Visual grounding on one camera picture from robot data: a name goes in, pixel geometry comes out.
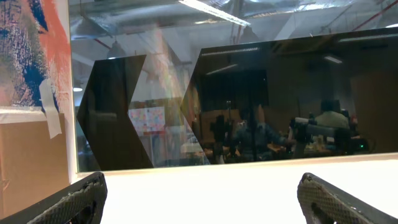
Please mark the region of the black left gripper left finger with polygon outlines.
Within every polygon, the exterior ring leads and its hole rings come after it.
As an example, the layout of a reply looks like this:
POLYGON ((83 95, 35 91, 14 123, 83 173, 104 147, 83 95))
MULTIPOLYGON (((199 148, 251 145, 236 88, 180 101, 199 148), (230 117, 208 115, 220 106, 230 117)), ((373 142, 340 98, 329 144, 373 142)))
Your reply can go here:
POLYGON ((94 172, 57 193, 1 220, 1 224, 100 224, 108 189, 94 172))

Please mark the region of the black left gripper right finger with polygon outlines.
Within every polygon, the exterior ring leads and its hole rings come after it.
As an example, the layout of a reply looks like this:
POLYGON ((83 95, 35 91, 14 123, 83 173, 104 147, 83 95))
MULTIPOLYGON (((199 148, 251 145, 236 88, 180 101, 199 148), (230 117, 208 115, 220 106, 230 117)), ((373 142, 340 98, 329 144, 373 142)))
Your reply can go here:
POLYGON ((309 172, 298 184, 297 198, 307 224, 397 224, 397 218, 309 172))

